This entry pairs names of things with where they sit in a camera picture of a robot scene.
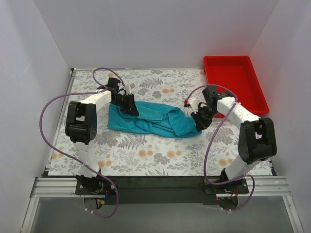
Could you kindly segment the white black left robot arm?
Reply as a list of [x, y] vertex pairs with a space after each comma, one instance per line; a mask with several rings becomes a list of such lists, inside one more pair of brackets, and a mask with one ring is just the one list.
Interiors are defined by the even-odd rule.
[[117, 78], [109, 78], [105, 87], [99, 87], [89, 97], [81, 101], [71, 101], [68, 105], [65, 133], [77, 149], [82, 162], [81, 174], [90, 179], [86, 183], [92, 194], [103, 190], [103, 181], [96, 178], [100, 167], [95, 159], [93, 140], [97, 135], [97, 112], [108, 104], [118, 106], [122, 113], [138, 116], [131, 86]]

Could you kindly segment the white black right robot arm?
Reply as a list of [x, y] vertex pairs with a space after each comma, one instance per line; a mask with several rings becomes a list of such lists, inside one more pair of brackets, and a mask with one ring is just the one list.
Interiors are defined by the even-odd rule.
[[261, 118], [243, 107], [238, 102], [238, 96], [228, 88], [218, 92], [217, 84], [206, 84], [201, 87], [205, 102], [199, 102], [191, 95], [184, 101], [185, 106], [192, 108], [197, 131], [207, 129], [217, 114], [224, 115], [239, 130], [238, 156], [225, 168], [218, 181], [212, 182], [205, 178], [208, 184], [217, 185], [226, 192], [233, 192], [237, 180], [243, 179], [257, 164], [277, 153], [274, 123], [270, 118]]

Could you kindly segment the teal t shirt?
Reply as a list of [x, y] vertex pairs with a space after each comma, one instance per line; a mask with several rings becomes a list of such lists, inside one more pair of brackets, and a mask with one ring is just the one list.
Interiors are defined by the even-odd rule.
[[171, 105], [137, 101], [139, 115], [121, 112], [120, 107], [109, 106], [107, 128], [123, 133], [155, 134], [166, 138], [191, 138], [201, 134], [195, 121], [180, 108]]

